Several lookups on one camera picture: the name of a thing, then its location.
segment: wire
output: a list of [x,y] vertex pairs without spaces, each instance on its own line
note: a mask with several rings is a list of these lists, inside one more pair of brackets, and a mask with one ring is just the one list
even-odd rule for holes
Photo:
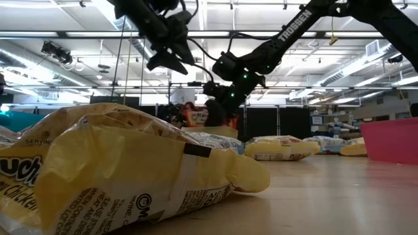
[[273,36],[271,36],[271,37],[256,37],[256,36],[249,35],[249,34],[246,34],[246,33],[234,33],[234,34],[231,36],[231,38],[229,39],[229,45],[228,45],[228,50],[227,50],[227,52],[229,52],[229,51],[231,50],[231,46],[232,46],[232,44],[233,44],[233,40],[234,40],[234,38],[235,38],[236,36],[249,37],[249,38],[254,39],[254,40],[270,40],[270,39],[275,39],[276,37],[278,37],[278,36],[280,35],[280,33],[281,33],[281,32],[276,33],[275,35],[273,35]]
[[197,15],[197,12],[199,10],[199,0],[196,0],[196,10],[194,11],[194,13],[191,15],[191,17],[195,17]]
[[71,67],[71,69],[67,69],[67,68],[65,68],[64,67],[64,65],[63,64],[59,64],[59,66],[61,67],[61,68],[63,68],[63,69],[65,69],[66,71],[71,71],[76,65],[74,65],[73,67]]
[[123,27],[122,27],[122,33],[121,33],[121,37],[120,37],[120,42],[119,42],[119,52],[118,52],[118,58],[116,59],[116,68],[115,68],[115,77],[113,78],[113,83],[112,83],[112,94],[110,95],[110,101],[112,101],[113,99],[113,93],[115,92],[115,86],[116,86],[116,75],[118,74],[118,65],[119,65],[119,58],[120,58],[120,50],[122,47],[122,40],[123,40],[123,32],[125,31],[125,23],[126,23],[126,16],[123,19]]
[[196,64],[192,64],[192,66],[196,67],[196,68],[200,68],[201,70],[203,70],[204,72],[206,72],[207,74],[209,74],[209,77],[211,79],[211,81],[214,81],[214,76],[209,72],[209,70],[207,70],[206,68],[200,66],[200,65],[196,65]]
[[125,93],[123,94],[123,105],[125,105],[125,102],[126,102],[126,89],[128,86],[129,61],[131,60],[132,34],[133,34],[133,27],[131,27],[131,38],[129,39],[128,64],[126,68]]
[[[142,47],[142,55],[145,55],[145,46]],[[144,98],[143,94],[142,94],[142,86],[144,85],[144,67],[145,67],[145,58],[144,56],[142,56],[142,69],[141,69],[141,90],[140,90],[140,97],[141,99],[139,100],[139,106],[142,107],[142,98]]]
[[202,52],[209,57],[209,59],[213,59],[214,61],[217,61],[217,59],[215,59],[213,56],[211,56],[198,42],[196,42],[195,39],[191,39],[191,38],[187,38],[189,41],[191,41],[192,43],[194,43],[199,49],[202,50]]
[[410,104],[408,104],[408,102],[406,102],[402,90],[399,90],[399,92],[400,92],[400,96],[402,97],[402,100],[405,102],[406,106],[408,107],[408,112],[410,113],[410,117],[412,118],[411,106],[410,106]]
[[36,66],[38,66],[38,65],[40,65],[42,62],[44,62],[45,61],[45,59],[46,58],[48,58],[48,57],[50,57],[51,55],[47,55],[47,56],[45,56],[39,63],[37,63],[33,68],[35,68]]
[[183,10],[185,10],[185,3],[184,3],[184,0],[180,0],[180,4],[182,4],[182,8],[183,8]]

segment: ceiling beam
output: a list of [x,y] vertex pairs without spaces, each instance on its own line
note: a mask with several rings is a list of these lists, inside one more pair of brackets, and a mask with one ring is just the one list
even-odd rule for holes
[[[230,39],[237,33],[247,33],[253,35],[274,35],[277,31],[273,30],[228,30],[228,31],[189,31],[192,39]],[[383,39],[383,36],[376,31],[334,31],[340,40],[344,39]],[[0,39],[130,39],[130,32],[121,31],[17,31],[2,30]],[[141,39],[138,34],[134,34],[132,39]],[[237,39],[251,39],[247,36],[238,36]],[[330,31],[308,31],[300,39],[330,39]]]

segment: wall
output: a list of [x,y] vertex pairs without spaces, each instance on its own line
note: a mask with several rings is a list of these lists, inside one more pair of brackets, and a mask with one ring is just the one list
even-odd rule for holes
[[377,104],[377,97],[371,98],[363,107],[356,108],[353,112],[355,119],[372,118],[389,115],[395,119],[396,114],[409,112],[409,105],[418,102],[418,91],[408,91],[408,99],[399,99],[399,91],[385,94],[383,104]]

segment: nutrition label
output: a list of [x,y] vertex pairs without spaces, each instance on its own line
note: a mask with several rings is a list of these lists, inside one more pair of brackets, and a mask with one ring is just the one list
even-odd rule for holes
[[61,213],[55,234],[105,234],[149,216],[151,203],[146,193],[109,198],[96,188],[86,189]]
[[176,215],[192,212],[199,208],[218,203],[234,190],[231,184],[219,189],[187,191]]

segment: table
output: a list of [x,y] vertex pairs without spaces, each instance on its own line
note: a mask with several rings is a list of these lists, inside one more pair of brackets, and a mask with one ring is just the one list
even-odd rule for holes
[[111,234],[418,234],[418,166],[335,155],[263,164],[271,184],[262,193],[233,193],[217,205]]

